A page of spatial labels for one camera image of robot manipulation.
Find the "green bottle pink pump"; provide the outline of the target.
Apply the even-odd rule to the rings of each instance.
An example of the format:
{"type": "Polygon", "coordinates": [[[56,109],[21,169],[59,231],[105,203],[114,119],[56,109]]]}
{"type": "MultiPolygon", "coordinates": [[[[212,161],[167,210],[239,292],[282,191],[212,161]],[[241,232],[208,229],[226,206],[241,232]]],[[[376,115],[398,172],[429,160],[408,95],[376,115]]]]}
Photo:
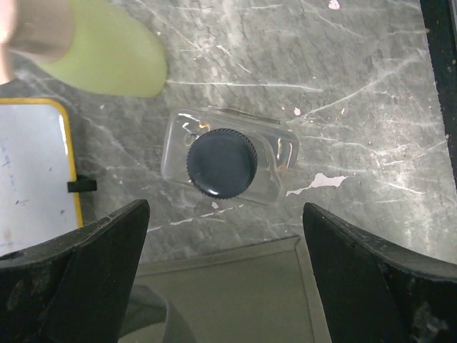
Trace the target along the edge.
{"type": "Polygon", "coordinates": [[[2,1],[2,84],[15,77],[13,53],[95,94],[148,98],[166,83],[158,38],[107,1],[2,1]]]}

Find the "green canvas bag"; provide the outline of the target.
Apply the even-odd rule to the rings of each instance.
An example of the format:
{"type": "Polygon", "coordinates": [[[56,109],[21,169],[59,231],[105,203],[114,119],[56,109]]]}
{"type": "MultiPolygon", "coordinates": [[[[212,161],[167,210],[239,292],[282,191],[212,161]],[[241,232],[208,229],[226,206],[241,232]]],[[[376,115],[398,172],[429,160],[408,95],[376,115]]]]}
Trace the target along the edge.
{"type": "Polygon", "coordinates": [[[123,342],[330,342],[303,237],[142,264],[123,342]]]}

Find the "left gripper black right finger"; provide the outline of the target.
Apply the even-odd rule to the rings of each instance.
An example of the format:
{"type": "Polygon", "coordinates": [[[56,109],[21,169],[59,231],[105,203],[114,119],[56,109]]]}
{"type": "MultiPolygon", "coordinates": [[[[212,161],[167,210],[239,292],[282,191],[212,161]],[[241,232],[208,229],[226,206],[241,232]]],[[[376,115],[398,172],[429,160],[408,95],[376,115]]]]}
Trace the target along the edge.
{"type": "Polygon", "coordinates": [[[455,342],[456,265],[307,203],[303,231],[333,342],[455,342]]]}

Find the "clear square bottle black cap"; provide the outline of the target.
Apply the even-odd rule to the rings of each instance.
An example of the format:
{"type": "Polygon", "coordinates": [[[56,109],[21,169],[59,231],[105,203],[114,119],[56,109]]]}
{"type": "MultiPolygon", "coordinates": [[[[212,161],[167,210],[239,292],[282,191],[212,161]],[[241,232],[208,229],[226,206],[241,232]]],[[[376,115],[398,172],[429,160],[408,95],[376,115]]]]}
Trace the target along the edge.
{"type": "Polygon", "coordinates": [[[300,143],[279,120],[233,109],[179,109],[169,118],[161,175],[213,199],[276,204],[300,143]]]}

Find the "small whiteboard wooden frame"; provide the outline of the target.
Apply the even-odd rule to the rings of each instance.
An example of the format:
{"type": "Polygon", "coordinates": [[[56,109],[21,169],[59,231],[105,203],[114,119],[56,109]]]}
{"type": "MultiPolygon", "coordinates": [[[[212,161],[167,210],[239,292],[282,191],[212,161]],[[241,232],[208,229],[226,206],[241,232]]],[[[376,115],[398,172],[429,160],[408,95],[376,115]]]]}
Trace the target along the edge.
{"type": "Polygon", "coordinates": [[[82,227],[69,116],[57,101],[1,100],[1,254],[82,227]]]}

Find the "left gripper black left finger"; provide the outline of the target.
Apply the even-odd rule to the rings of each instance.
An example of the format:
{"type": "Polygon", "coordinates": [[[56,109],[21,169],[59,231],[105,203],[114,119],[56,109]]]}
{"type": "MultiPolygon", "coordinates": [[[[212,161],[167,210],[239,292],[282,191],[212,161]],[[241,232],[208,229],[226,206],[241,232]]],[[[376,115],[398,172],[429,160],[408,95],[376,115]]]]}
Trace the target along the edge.
{"type": "Polygon", "coordinates": [[[136,200],[1,257],[2,342],[117,342],[149,225],[136,200]]]}

